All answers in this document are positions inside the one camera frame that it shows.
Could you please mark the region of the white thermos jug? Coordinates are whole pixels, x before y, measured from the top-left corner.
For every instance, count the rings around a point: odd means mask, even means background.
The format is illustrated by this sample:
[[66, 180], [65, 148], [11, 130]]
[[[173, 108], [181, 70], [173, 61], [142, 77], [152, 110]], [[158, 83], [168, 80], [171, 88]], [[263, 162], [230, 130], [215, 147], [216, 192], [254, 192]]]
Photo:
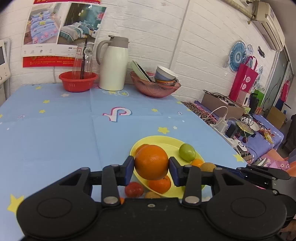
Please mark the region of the white thermos jug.
[[96, 49], [96, 61], [100, 66], [98, 87], [106, 91], [120, 91], [125, 85], [128, 65], [128, 38], [109, 36]]

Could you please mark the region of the pink leaf bowl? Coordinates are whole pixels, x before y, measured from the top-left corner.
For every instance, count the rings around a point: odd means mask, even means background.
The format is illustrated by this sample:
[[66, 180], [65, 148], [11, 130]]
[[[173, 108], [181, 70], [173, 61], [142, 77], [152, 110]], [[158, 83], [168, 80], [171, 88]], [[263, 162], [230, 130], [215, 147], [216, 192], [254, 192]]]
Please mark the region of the pink leaf bowl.
[[174, 86], [170, 86], [142, 80], [136, 75], [134, 71], [130, 72], [130, 76], [135, 88], [140, 93], [153, 98], [167, 97], [176, 92], [181, 87], [179, 82], [177, 82]]

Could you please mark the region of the white water dispenser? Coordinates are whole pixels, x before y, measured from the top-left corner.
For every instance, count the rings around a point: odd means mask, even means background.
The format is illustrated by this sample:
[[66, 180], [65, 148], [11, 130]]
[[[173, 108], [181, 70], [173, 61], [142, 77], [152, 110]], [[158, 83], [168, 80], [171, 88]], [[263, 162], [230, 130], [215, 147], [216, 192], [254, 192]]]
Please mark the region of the white water dispenser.
[[11, 95], [10, 92], [10, 50], [11, 40], [9, 38], [0, 40], [0, 105]]

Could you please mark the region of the blue paper fan decoration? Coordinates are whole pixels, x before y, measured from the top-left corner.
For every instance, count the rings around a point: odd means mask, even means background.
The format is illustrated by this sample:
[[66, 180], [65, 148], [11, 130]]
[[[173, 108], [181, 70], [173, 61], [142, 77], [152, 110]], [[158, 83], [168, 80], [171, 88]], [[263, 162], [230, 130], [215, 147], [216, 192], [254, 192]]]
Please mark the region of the blue paper fan decoration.
[[237, 72], [240, 64], [246, 60], [246, 45], [242, 41], [237, 41], [230, 50], [224, 67], [229, 67], [231, 71]]

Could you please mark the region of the green tilted plate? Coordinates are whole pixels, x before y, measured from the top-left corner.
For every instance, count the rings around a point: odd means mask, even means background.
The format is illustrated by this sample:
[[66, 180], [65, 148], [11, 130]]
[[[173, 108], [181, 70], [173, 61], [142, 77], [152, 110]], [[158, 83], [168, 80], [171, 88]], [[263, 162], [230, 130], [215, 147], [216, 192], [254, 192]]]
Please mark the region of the green tilted plate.
[[142, 80], [148, 81], [148, 82], [152, 82], [152, 79], [148, 76], [148, 74], [140, 67], [140, 65], [132, 60], [130, 63], [133, 71], [135, 72], [135, 74]]

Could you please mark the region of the brown cardboard box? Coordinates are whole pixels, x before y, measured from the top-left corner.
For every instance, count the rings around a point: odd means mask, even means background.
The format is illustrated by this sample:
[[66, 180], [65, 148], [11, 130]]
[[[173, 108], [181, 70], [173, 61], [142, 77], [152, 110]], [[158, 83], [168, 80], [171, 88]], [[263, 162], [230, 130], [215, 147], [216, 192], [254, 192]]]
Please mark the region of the brown cardboard box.
[[214, 111], [214, 114], [218, 117], [223, 117], [226, 114], [226, 119], [234, 117], [240, 119], [245, 112], [245, 108], [241, 107], [236, 102], [229, 99], [229, 97], [218, 92], [209, 92], [204, 90], [204, 97], [201, 105], [206, 107], [210, 111]]

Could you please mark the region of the clear glass cup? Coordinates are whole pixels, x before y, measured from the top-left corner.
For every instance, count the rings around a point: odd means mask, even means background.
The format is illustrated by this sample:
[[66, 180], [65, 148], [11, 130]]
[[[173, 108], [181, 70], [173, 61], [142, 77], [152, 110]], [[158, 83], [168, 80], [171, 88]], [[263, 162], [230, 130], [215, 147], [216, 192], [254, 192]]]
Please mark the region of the clear glass cup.
[[88, 79], [92, 75], [92, 56], [94, 44], [92, 42], [80, 43], [72, 69], [73, 79]]

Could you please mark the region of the large orange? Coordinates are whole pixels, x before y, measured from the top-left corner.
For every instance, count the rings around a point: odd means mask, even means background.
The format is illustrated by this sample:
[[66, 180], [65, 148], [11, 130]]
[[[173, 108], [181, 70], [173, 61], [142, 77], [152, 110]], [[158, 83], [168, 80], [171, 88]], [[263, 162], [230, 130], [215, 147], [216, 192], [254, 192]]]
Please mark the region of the large orange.
[[134, 156], [134, 166], [140, 177], [160, 180], [169, 169], [169, 158], [165, 150], [157, 145], [148, 145]]

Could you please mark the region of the small yellowish fruit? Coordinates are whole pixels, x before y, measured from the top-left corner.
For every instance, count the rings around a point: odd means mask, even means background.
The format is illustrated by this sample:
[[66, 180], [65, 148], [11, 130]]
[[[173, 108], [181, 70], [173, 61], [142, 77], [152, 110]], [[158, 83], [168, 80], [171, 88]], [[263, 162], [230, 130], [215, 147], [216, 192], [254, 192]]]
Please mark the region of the small yellowish fruit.
[[149, 191], [145, 194], [144, 196], [146, 199], [156, 199], [156, 198], [161, 198], [158, 194], [152, 192], [152, 191]]

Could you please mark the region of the stacked blue white bowls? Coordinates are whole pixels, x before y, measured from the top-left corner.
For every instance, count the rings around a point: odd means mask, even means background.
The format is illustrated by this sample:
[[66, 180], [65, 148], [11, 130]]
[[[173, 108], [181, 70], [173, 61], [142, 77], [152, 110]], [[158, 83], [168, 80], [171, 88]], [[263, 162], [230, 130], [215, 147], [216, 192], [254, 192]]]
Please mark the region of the stacked blue white bowls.
[[154, 80], [156, 83], [163, 84], [163, 85], [171, 85], [174, 86], [178, 83], [177, 75], [173, 71], [164, 66], [157, 66]]

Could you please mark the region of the pink gift bag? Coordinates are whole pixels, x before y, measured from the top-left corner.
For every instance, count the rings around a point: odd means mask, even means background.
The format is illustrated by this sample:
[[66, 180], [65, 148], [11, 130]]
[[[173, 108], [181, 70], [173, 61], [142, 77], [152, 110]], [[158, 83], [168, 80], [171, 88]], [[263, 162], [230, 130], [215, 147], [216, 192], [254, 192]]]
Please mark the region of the pink gift bag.
[[240, 91], [249, 92], [253, 87], [258, 73], [255, 71], [257, 67], [257, 59], [255, 56], [248, 56], [246, 62], [253, 60], [254, 66], [249, 67], [246, 63], [239, 65], [234, 83], [230, 90], [229, 99], [236, 101]]

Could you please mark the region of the round green fruit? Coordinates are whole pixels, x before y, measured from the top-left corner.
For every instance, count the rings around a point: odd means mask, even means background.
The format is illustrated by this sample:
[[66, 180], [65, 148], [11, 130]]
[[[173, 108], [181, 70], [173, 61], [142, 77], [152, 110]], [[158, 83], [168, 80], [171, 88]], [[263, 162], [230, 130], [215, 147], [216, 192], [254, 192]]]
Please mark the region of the round green fruit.
[[191, 162], [196, 157], [196, 151], [191, 145], [184, 143], [179, 148], [179, 155], [185, 161]]

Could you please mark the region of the small orange plate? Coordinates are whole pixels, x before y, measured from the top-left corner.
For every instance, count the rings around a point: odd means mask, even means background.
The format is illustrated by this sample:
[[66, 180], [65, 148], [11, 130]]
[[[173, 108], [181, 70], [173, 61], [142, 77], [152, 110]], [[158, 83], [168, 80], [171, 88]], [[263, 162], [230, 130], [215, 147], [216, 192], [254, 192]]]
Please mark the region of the small orange plate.
[[192, 166], [196, 166], [196, 167], [201, 167], [202, 165], [204, 164], [204, 161], [201, 160], [201, 159], [194, 159], [192, 162], [191, 162], [191, 165]]

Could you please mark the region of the blue star tablecloth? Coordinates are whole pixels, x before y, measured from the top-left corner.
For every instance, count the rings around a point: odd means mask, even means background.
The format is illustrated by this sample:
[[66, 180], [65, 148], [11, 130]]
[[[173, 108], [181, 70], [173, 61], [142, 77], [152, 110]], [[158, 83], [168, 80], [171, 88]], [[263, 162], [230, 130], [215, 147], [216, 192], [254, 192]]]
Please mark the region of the blue star tablecloth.
[[119, 93], [70, 93], [61, 84], [20, 87], [1, 106], [1, 240], [20, 240], [11, 201], [81, 167], [122, 164], [147, 136], [177, 138], [206, 162], [245, 166], [210, 126], [173, 96], [151, 98], [127, 85]]

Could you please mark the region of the orange mandarin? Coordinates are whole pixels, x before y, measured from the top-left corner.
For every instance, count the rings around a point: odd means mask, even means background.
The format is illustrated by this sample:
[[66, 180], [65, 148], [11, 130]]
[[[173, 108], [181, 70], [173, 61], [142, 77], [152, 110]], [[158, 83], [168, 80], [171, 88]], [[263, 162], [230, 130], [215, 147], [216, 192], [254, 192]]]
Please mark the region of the orange mandarin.
[[171, 180], [168, 176], [160, 180], [150, 180], [148, 181], [148, 187], [155, 192], [164, 194], [171, 188]]

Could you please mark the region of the purple bed sheet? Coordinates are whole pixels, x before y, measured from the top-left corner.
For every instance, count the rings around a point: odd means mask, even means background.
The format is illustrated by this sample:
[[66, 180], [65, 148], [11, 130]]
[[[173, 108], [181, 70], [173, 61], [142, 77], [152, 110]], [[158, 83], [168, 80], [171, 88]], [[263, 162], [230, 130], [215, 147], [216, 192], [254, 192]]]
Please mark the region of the purple bed sheet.
[[[197, 106], [202, 107], [204, 110], [208, 111], [206, 114], [203, 114], [202, 119], [208, 124], [215, 124], [220, 117], [214, 113], [207, 120], [205, 118], [212, 111], [208, 110], [206, 107], [201, 105], [201, 102], [195, 101]], [[230, 117], [226, 119], [227, 128], [225, 132], [218, 133], [224, 138], [232, 138], [233, 134], [228, 135], [227, 130], [231, 125], [234, 125], [234, 135], [237, 136], [237, 139], [240, 140], [243, 144], [243, 147], [250, 152], [249, 157], [245, 160], [248, 162], [254, 162], [259, 157], [266, 154], [271, 149], [276, 150], [283, 140], [284, 135], [267, 119], [258, 114], [253, 115], [242, 115], [240, 119]]]

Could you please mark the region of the wall air conditioner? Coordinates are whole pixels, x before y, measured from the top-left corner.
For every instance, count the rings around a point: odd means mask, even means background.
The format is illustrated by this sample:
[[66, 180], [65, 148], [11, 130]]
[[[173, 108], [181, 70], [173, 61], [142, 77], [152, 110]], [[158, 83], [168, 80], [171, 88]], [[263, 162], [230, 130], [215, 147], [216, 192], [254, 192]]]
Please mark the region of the wall air conditioner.
[[274, 51], [282, 51], [285, 46], [285, 36], [278, 19], [269, 3], [253, 1], [251, 18], [270, 48]]

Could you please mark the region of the red plastic basket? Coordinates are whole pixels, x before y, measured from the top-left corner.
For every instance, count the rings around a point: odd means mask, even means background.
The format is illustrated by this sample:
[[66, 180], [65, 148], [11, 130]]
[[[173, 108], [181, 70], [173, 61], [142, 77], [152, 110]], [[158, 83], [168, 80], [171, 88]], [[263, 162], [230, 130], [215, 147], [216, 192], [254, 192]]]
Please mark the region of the red plastic basket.
[[92, 73], [86, 79], [74, 79], [72, 71], [68, 71], [61, 73], [59, 79], [62, 81], [65, 90], [69, 92], [85, 92], [92, 88], [95, 80], [98, 79], [98, 74]]

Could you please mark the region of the red fu banner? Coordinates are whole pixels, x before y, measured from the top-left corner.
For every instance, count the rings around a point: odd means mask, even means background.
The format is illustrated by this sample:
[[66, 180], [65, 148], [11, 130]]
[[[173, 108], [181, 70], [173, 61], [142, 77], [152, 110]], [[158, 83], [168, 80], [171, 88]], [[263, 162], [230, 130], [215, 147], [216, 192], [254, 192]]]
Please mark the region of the red fu banner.
[[100, 4], [101, 0], [34, 0], [33, 4], [68, 3], [68, 2]]

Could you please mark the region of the small brown yellow fruit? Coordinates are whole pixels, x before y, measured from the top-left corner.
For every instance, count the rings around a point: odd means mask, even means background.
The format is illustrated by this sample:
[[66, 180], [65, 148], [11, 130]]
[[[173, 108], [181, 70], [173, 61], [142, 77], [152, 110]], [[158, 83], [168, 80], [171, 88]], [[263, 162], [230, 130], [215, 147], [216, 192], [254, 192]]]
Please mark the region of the small brown yellow fruit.
[[216, 168], [216, 165], [213, 164], [213, 163], [209, 163], [209, 162], [206, 162], [206, 163], [203, 163], [201, 166], [200, 166], [200, 169], [201, 171], [203, 172], [213, 172], [213, 170]]

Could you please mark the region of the bedding wall poster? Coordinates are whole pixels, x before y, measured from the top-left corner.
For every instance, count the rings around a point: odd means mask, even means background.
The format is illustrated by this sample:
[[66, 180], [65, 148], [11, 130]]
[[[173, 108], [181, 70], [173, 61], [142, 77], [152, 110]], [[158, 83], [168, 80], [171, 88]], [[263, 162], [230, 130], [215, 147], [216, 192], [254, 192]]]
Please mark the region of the bedding wall poster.
[[107, 7], [90, 3], [33, 4], [23, 36], [23, 67], [72, 67], [80, 43], [95, 43]]

